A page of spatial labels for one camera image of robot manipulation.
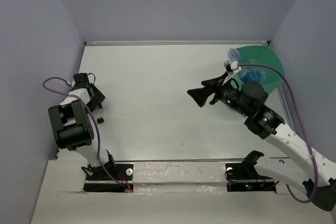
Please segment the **small blue-label bottle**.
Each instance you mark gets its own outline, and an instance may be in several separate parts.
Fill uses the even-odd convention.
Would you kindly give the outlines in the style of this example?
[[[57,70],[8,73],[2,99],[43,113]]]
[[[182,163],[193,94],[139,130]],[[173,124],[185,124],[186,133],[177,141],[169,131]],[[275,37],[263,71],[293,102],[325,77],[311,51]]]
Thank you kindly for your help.
[[[264,84],[267,79],[267,73],[262,70],[262,68],[245,68],[242,71],[243,73],[239,77],[242,82],[256,81],[260,84]]]

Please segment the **green plastic bin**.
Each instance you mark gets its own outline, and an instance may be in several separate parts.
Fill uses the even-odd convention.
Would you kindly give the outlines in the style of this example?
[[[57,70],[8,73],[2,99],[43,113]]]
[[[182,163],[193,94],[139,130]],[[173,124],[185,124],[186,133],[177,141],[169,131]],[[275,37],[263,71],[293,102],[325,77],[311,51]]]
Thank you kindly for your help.
[[[240,64],[254,63],[259,65],[268,65],[277,69],[279,72],[281,72],[282,75],[285,75],[285,70],[282,66],[282,63],[272,48],[268,46],[252,45],[240,47],[237,48],[237,50],[242,56]],[[240,75],[243,73],[242,70],[252,67],[256,66],[242,67],[241,71],[236,75],[235,79],[243,83],[239,78]],[[271,69],[260,66],[258,66],[258,68],[262,68],[262,70],[266,71],[267,79],[265,83],[261,85],[268,94],[271,94],[276,89],[276,87],[278,87],[282,83],[283,79],[278,73]]]

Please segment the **large crushed blue-label bottle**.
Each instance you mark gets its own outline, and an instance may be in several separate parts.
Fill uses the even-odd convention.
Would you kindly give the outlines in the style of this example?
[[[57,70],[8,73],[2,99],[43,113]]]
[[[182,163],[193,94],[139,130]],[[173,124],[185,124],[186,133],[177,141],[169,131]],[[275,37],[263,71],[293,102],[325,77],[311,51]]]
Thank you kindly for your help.
[[[227,59],[230,63],[237,62],[237,64],[240,64],[241,58],[242,56],[237,49],[231,48],[227,52]]]

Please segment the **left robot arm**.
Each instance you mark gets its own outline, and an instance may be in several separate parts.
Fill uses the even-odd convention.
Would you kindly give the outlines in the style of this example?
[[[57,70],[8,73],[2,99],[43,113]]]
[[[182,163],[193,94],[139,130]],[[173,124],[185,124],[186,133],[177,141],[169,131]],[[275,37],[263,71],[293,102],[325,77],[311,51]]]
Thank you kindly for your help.
[[[102,109],[105,96],[89,80],[90,73],[78,73],[73,81],[60,77],[51,77],[43,82],[43,87],[66,98],[58,105],[48,109],[55,142],[59,149],[67,149],[83,156],[88,165],[82,170],[88,176],[112,179],[117,166],[110,152],[101,147],[100,133],[93,111]],[[50,80],[62,80],[70,87],[68,93],[50,89],[46,83]]]

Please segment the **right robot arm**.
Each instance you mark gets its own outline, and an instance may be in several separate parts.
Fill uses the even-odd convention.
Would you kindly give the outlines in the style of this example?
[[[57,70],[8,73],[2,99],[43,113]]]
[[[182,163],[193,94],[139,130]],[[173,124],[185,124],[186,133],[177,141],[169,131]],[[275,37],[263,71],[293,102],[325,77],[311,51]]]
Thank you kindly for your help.
[[[304,193],[318,208],[331,212],[335,207],[335,162],[327,159],[297,135],[284,119],[265,105],[268,93],[256,81],[245,82],[241,89],[230,80],[218,77],[202,81],[202,87],[187,94],[199,107],[210,95],[211,105],[221,101],[246,117],[244,124],[255,135],[282,151],[296,167],[272,162],[264,154],[252,151],[244,159],[241,171],[248,178],[272,177]]]

